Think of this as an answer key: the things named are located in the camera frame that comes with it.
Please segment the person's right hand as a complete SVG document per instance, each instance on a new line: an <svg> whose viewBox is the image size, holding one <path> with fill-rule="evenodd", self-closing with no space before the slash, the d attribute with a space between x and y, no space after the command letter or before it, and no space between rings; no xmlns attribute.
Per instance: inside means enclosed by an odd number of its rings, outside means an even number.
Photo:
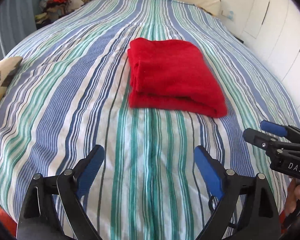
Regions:
<svg viewBox="0 0 300 240"><path fill-rule="evenodd" d="M300 200L300 184L296 183L296 179L293 178L288 187L288 195L285 203L285 215L288 216L296 209L296 202Z"/></svg>

